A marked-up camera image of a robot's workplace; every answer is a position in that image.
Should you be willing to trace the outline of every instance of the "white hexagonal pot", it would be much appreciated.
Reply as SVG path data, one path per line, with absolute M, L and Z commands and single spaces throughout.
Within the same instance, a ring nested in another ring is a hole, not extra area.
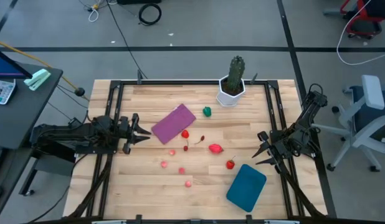
M 244 85 L 244 81 L 241 79 L 241 82 L 242 82 L 242 92 L 236 96 L 232 96 L 232 95 L 229 95 L 225 92 L 223 92 L 222 90 L 222 85 L 221 85 L 221 81 L 223 81 L 223 79 L 227 78 L 228 75 L 226 75 L 225 77 L 221 78 L 219 80 L 219 93 L 217 94 L 216 98 L 218 100 L 218 102 L 224 106 L 224 107 L 228 107 L 228 106 L 236 106 L 237 105 L 237 102 L 238 100 L 241 98 L 241 96 L 245 93 L 245 85 Z

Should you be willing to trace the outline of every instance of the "blue sponge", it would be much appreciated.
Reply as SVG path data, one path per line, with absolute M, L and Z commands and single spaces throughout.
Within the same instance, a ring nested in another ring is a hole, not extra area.
M 266 176 L 244 164 L 238 171 L 237 177 L 235 177 L 226 197 L 236 206 L 246 212 L 251 212 L 266 180 Z

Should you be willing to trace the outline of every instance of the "purple sponge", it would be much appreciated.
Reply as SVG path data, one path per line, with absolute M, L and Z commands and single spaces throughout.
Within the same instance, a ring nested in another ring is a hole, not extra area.
M 181 131 L 186 129 L 196 117 L 184 104 L 179 105 L 169 115 L 154 125 L 151 130 L 162 144 L 168 143 Z

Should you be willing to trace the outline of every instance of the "chair wheel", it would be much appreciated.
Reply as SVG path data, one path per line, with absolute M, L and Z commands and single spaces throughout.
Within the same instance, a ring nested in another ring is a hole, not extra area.
M 332 113 L 338 113 L 340 111 L 340 109 L 337 106 L 333 106 L 331 110 L 332 110 Z
M 34 195 L 35 194 L 35 191 L 34 190 L 28 190 L 26 192 L 26 194 L 24 194 L 25 197 L 28 197 L 28 196 L 31 196 L 31 195 Z
M 369 167 L 369 169 L 371 172 L 380 172 L 381 171 L 380 169 L 377 169 L 376 166 L 371 166 L 371 167 Z
M 335 167 L 331 166 L 331 164 L 328 164 L 328 165 L 327 165 L 327 169 L 328 169 L 329 171 L 334 171 L 334 170 L 335 170 Z

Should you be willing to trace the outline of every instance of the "cactus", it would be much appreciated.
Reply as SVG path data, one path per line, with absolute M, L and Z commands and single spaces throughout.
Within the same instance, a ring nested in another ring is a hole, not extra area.
M 230 72 L 227 77 L 227 90 L 230 93 L 237 93 L 239 91 L 242 75 L 245 70 L 245 62 L 241 56 L 235 56 L 231 60 Z

